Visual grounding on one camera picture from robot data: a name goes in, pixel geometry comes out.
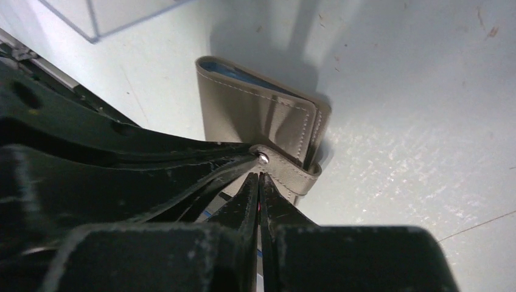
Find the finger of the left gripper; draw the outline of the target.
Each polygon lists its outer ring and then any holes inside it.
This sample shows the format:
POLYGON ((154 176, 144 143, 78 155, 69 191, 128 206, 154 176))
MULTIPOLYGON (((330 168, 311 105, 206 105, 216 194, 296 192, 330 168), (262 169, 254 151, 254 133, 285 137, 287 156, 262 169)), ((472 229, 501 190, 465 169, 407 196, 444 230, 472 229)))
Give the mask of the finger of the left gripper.
POLYGON ((55 249, 84 224, 194 221, 257 163, 252 153, 158 165, 87 165, 23 147, 1 148, 1 259, 55 249))
POLYGON ((103 116, 2 64, 1 146, 8 145, 90 165, 252 159, 248 144, 196 141, 103 116))

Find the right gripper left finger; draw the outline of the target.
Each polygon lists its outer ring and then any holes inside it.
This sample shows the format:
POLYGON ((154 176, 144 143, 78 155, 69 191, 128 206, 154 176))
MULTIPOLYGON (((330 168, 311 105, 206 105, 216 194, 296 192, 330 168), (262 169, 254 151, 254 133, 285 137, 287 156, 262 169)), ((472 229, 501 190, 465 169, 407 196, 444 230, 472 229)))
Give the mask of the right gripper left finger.
POLYGON ((259 177, 201 223, 87 224, 72 230, 40 291, 254 291, 259 177))

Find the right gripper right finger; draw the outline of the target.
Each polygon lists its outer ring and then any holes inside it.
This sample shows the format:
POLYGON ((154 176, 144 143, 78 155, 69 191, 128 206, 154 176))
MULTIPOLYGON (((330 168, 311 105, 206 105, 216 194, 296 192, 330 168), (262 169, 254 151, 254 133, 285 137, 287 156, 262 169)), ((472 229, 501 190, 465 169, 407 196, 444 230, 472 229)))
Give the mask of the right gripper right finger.
POLYGON ((320 226, 259 176, 266 291, 458 291, 434 237, 417 226, 320 226))

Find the clear plastic card box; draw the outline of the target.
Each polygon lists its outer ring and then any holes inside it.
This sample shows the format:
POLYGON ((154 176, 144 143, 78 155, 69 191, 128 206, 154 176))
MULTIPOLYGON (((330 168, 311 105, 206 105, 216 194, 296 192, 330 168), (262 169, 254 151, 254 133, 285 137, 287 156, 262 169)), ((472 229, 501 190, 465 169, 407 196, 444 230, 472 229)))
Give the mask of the clear plastic card box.
POLYGON ((170 0, 41 1, 50 12, 92 44, 186 3, 170 0))

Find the grey felt card holder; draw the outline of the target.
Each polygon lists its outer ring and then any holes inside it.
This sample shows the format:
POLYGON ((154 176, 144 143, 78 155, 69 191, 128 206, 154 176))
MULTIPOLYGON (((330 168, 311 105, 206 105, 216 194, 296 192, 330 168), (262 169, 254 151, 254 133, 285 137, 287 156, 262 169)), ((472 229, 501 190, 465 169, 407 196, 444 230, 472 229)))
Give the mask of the grey felt card holder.
POLYGON ((224 58, 196 60, 205 138, 250 144, 292 204, 308 194, 322 169, 316 153, 331 115, 330 105, 224 58))

